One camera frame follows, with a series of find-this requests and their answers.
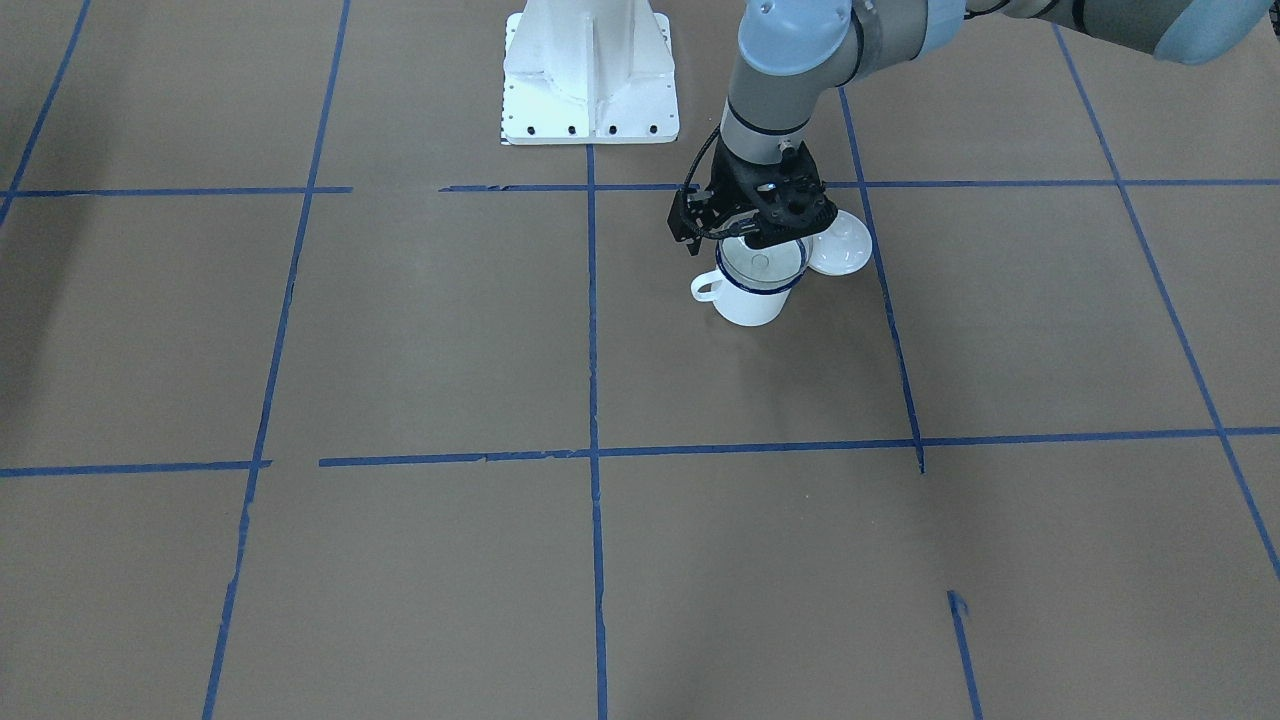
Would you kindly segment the white cup lid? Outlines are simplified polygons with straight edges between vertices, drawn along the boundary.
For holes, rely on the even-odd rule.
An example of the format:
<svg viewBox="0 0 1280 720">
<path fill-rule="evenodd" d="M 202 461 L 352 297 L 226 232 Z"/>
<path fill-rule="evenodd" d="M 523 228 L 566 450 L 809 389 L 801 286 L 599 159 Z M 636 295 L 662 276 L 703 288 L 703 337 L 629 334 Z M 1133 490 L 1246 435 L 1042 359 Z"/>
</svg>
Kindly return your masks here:
<svg viewBox="0 0 1280 720">
<path fill-rule="evenodd" d="M 850 275 L 870 260 L 874 242 L 861 219 L 838 210 L 832 224 L 805 240 L 806 266 L 822 275 Z"/>
</svg>

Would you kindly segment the white enamel cup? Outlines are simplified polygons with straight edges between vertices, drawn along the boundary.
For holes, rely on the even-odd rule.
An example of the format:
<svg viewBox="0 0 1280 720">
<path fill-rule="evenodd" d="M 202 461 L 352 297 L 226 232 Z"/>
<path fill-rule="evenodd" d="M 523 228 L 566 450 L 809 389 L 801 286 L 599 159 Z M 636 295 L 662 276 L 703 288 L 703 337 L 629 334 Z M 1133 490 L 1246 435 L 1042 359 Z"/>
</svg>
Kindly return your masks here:
<svg viewBox="0 0 1280 720">
<path fill-rule="evenodd" d="M 690 292 L 698 302 L 712 304 L 726 320 L 745 327 L 764 325 L 773 322 L 782 311 L 791 287 L 778 293 L 755 293 L 736 286 L 718 268 L 695 277 Z"/>
</svg>

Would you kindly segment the white pedestal column base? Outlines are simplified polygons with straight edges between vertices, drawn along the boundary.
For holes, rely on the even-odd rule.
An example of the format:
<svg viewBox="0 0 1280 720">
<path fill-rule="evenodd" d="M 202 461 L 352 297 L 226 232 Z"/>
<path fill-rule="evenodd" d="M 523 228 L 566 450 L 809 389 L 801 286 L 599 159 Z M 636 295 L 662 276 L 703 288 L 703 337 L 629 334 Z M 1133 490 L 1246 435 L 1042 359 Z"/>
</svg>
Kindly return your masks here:
<svg viewBox="0 0 1280 720">
<path fill-rule="evenodd" d="M 680 135 L 671 23 L 649 1 L 529 1 L 506 19 L 503 73 L 502 143 Z"/>
</svg>

